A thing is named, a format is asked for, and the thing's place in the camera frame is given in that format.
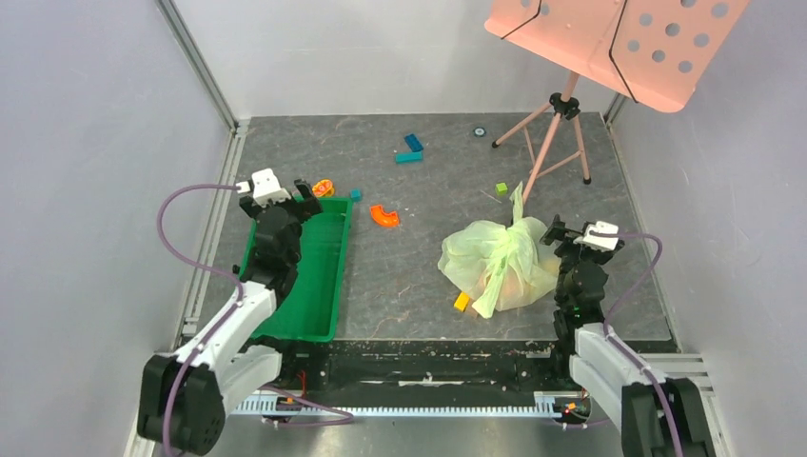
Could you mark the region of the pale green plastic bag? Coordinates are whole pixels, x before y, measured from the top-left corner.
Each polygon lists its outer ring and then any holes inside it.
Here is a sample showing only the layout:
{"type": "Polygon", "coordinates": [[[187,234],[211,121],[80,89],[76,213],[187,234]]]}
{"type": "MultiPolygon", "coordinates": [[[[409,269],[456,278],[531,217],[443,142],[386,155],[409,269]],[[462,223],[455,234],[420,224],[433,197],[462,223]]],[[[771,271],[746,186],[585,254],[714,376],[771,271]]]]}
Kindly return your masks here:
{"type": "Polygon", "coordinates": [[[541,244],[548,227],[523,214],[523,184],[510,195],[512,222],[478,220],[442,241],[438,270],[484,319],[496,312],[523,308],[552,294],[560,258],[541,244]]]}

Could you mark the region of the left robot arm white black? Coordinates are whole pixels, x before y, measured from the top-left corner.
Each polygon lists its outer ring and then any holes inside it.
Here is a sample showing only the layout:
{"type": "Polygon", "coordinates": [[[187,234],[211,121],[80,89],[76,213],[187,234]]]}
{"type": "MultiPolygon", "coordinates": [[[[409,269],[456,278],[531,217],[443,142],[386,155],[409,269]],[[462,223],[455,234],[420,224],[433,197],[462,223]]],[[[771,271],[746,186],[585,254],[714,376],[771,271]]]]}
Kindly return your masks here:
{"type": "Polygon", "coordinates": [[[274,348],[244,349],[251,333],[279,308],[298,279],[303,225],[322,213],[312,186],[297,179],[291,195],[275,180],[251,178],[231,186],[255,223],[245,265],[237,273],[206,267],[227,278],[233,294],[187,343],[146,362],[140,387],[137,434],[162,446],[166,456],[204,456],[226,417],[258,387],[289,387],[298,361],[274,348]]]}

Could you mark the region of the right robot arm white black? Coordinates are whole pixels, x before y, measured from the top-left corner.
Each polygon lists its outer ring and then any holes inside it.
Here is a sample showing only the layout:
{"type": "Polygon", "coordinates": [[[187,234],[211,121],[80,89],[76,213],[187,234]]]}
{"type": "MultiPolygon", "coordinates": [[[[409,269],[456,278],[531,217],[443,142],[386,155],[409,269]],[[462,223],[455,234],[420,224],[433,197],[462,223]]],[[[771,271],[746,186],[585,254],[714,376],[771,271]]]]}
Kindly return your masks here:
{"type": "Polygon", "coordinates": [[[625,456],[715,456],[696,383],[653,368],[623,342],[611,325],[613,313],[601,307],[609,278],[603,267],[629,237],[603,221],[574,230],[559,216],[541,237],[561,260],[550,377],[590,394],[618,428],[625,456]]]}

